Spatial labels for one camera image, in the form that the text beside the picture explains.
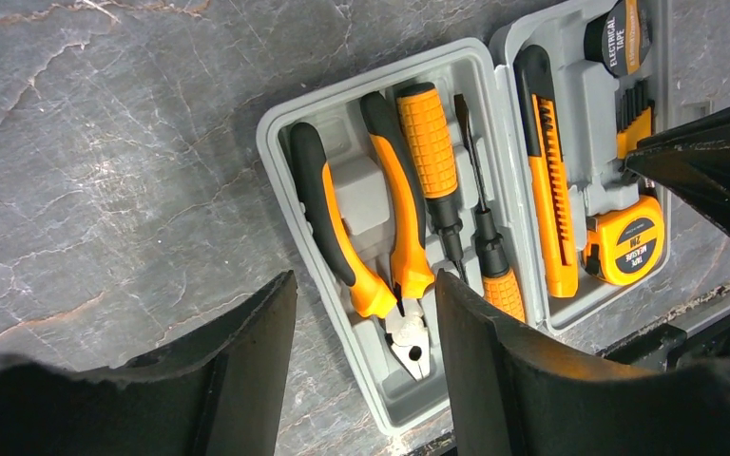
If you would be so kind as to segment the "orange handled screwdriver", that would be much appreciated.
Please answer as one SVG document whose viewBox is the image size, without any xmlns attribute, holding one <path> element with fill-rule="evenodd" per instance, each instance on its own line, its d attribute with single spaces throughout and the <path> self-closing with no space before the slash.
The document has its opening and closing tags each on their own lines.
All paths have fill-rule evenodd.
<svg viewBox="0 0 730 456">
<path fill-rule="evenodd" d="M 463 94 L 454 95 L 453 103 L 478 192 L 478 201 L 472 213 L 475 220 L 475 252 L 479 262 L 484 299 L 493 307 L 526 324 L 527 315 L 520 286 L 509 262 L 503 237 L 496 228 L 487 202 L 481 162 L 472 136 L 468 104 Z"/>
<path fill-rule="evenodd" d="M 408 85 L 396 95 L 399 121 L 420 179 L 432 230 L 446 259 L 467 280 L 455 193 L 458 178 L 445 110 L 431 82 Z"/>
</svg>

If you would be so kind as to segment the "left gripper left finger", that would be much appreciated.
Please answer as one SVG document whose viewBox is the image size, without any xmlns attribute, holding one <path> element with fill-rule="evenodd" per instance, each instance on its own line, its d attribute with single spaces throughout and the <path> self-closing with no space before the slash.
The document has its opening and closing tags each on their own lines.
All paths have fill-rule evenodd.
<svg viewBox="0 0 730 456">
<path fill-rule="evenodd" d="M 284 271 L 233 310 L 126 363 L 137 381 L 202 376 L 189 454 L 274 453 L 297 297 L 296 277 Z"/>
</svg>

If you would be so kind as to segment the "orange black utility knife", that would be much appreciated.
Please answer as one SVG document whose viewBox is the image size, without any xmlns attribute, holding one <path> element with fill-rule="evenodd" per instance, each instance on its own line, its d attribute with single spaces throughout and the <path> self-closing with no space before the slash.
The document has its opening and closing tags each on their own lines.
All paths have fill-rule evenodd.
<svg viewBox="0 0 730 456">
<path fill-rule="evenodd" d="M 579 284 L 577 249 L 548 53 L 538 45 L 525 47 L 513 69 L 547 291 L 570 298 Z"/>
</svg>

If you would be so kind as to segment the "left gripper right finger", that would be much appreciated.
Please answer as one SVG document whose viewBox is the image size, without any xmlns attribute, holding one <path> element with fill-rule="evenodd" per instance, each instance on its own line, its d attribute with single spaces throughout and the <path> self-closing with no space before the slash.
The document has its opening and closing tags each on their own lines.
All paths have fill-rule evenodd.
<svg viewBox="0 0 730 456">
<path fill-rule="evenodd" d="M 436 277 L 435 301 L 458 454 L 653 452 L 646 370 L 564 345 L 448 272 Z"/>
</svg>

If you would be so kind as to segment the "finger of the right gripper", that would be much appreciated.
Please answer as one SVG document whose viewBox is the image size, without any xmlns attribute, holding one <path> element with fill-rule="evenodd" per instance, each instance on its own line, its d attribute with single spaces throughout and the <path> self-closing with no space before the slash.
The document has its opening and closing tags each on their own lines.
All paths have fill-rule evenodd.
<svg viewBox="0 0 730 456">
<path fill-rule="evenodd" d="M 624 169 L 670 190 L 730 237 L 730 106 L 639 141 Z"/>
</svg>

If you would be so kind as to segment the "orange handled pliers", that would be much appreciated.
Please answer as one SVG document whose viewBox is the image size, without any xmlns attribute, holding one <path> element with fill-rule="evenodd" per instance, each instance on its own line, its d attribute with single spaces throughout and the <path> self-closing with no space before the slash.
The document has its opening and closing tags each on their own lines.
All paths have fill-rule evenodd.
<svg viewBox="0 0 730 456">
<path fill-rule="evenodd" d="M 292 174 L 314 242 L 354 310 L 382 322 L 387 347 L 416 381 L 431 372 L 420 299 L 434 282 L 426 251 L 420 180 L 394 108 L 374 91 L 359 101 L 373 147 L 339 167 L 309 123 L 289 132 Z"/>
</svg>

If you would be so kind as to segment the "orange tape measure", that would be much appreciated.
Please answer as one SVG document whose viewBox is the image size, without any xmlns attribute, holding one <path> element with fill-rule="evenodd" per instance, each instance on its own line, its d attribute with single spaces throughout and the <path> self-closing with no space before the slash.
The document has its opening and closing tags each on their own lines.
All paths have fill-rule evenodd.
<svg viewBox="0 0 730 456">
<path fill-rule="evenodd" d="M 630 285 L 649 274 L 662 256 L 665 223 L 653 196 L 642 195 L 625 209 L 590 217 L 586 228 L 584 269 L 606 283 Z"/>
</svg>

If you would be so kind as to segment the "orange hex key set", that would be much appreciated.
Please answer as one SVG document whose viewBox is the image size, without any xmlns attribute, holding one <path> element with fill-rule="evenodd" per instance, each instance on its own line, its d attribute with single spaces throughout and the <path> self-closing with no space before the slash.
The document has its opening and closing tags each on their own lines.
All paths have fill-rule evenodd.
<svg viewBox="0 0 730 456">
<path fill-rule="evenodd" d="M 655 102 L 650 97 L 649 81 L 638 80 L 622 91 L 617 103 L 617 158 L 623 160 L 637 143 L 654 132 Z"/>
</svg>

